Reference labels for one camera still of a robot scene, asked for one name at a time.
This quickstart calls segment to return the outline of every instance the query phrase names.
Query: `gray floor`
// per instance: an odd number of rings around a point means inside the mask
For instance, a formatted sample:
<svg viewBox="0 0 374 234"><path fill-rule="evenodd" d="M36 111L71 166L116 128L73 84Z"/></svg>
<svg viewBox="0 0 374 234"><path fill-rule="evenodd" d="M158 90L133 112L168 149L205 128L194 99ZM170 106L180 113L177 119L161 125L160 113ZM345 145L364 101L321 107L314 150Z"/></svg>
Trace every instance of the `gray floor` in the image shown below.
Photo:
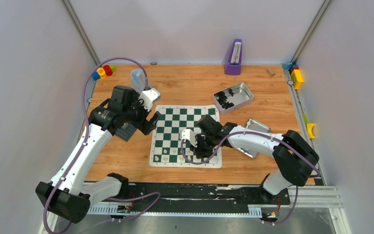
<svg viewBox="0 0 374 234"><path fill-rule="evenodd" d="M289 211L282 208L281 218ZM82 233L92 225L109 219L104 215L88 215L79 224L72 225L67 234ZM67 223L59 223L63 230ZM123 233L123 234L223 234L223 233L252 233L252 234L335 234L329 210L325 208L296 208L293 216L284 224L274 227L261 224L254 218L211 218L211 217L157 217L142 216L128 222L108 222L99 225L88 232Z"/></svg>

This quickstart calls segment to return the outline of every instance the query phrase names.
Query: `floor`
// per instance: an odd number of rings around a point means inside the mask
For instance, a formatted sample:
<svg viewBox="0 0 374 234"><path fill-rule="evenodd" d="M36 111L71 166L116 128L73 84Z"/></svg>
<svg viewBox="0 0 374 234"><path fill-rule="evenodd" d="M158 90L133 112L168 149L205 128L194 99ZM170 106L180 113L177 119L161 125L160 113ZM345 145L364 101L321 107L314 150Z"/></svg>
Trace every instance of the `floor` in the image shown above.
<svg viewBox="0 0 374 234"><path fill-rule="evenodd" d="M266 68L273 68L270 77ZM99 80L89 110L111 97L116 85L131 85L132 65L117 66L107 79ZM161 105L211 105L212 95L222 89L244 82L255 95L254 101L228 115L220 115L221 124L235 122L245 125L249 118L269 126L272 133L299 131L287 83L281 66L243 66L239 76L227 76L219 65L148 65L150 84L161 93ZM137 131L124 142L113 137L99 154L87 180L101 180L108 173L119 173L130 181L187 183L261 183L277 169L275 161L259 154L256 159L234 149L223 148L223 166L211 168L169 168L149 165L151 134Z"/></svg>

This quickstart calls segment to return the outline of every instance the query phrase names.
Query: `gray wall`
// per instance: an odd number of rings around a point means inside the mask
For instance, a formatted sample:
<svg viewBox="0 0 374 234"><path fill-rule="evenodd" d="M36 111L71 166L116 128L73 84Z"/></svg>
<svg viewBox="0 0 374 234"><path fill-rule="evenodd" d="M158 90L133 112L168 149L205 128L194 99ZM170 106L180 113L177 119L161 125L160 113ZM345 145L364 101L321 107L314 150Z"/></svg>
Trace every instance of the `gray wall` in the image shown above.
<svg viewBox="0 0 374 234"><path fill-rule="evenodd" d="M353 233L374 233L374 0L335 0L299 65L324 175Z"/></svg>
<svg viewBox="0 0 374 234"><path fill-rule="evenodd" d="M93 67L60 1L0 0L0 233L38 232L35 187L77 141Z"/></svg>
<svg viewBox="0 0 374 234"><path fill-rule="evenodd" d="M71 0L101 60L220 64L233 39L243 63L288 62L323 0Z"/></svg>

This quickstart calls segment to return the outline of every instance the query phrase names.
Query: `metal box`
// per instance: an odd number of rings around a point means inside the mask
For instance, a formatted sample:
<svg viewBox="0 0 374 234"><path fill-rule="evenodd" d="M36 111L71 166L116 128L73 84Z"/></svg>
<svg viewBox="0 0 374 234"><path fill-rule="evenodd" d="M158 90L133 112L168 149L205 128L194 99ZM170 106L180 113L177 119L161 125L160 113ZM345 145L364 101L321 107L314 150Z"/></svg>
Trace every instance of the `metal box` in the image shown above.
<svg viewBox="0 0 374 234"><path fill-rule="evenodd" d="M219 103L219 100L223 98L225 102L233 103L234 106L222 107L222 105ZM250 104L253 99L254 95L243 82L230 86L213 95L213 102L216 105L217 109L219 109L220 113L223 115L229 114L234 110Z"/></svg>

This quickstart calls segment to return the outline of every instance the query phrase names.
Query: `robotic arm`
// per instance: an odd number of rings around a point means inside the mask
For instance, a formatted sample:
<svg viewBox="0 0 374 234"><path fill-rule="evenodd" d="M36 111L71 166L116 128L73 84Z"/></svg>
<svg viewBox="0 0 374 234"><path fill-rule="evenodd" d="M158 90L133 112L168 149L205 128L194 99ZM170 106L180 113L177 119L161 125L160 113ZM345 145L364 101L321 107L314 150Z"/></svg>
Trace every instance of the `robotic arm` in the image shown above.
<svg viewBox="0 0 374 234"><path fill-rule="evenodd" d="M128 193L128 179L115 173L91 185L83 186L85 177L101 149L124 123L131 123L144 135L148 135L156 127L160 113L147 121L153 104L160 99L155 89L145 90L138 94L134 89L115 86L111 98L93 109L89 117L89 138L84 142L85 130L75 149L51 178L49 183L40 182L35 191L41 203L45 205L54 185L61 178L62 183L50 201L49 211L70 222L80 222L91 206L108 197ZM81 145L85 145L78 160L65 177L64 170L70 165Z"/></svg>
<svg viewBox="0 0 374 234"><path fill-rule="evenodd" d="M286 134L267 134L246 129L235 123L228 122L222 126L209 115L202 117L197 125L202 134L195 134L190 129L185 129L181 133L181 138L191 143L190 150L196 153L197 158L210 157L213 148L225 137L222 146L240 149L252 158L259 152L274 158L279 168L268 174L260 185L261 197L266 202L275 199L280 191L291 185L304 186L313 170L304 160L289 152L284 144L291 146L313 165L319 160L319 156L310 145L292 130L288 130Z"/></svg>

